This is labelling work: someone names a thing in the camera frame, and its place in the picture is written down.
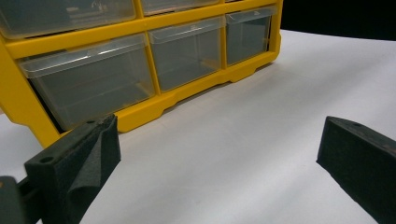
white table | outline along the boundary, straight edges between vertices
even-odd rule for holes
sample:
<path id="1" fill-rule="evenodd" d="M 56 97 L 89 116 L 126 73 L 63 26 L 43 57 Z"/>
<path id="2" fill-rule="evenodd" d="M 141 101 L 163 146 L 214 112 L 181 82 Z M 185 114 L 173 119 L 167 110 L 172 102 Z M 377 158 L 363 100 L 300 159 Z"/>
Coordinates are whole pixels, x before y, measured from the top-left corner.
<path id="1" fill-rule="evenodd" d="M 120 135 L 82 223 L 375 223 L 316 164 L 326 116 L 396 138 L 396 42 L 282 31 L 278 59 Z M 41 150 L 0 116 L 0 175 Z"/>

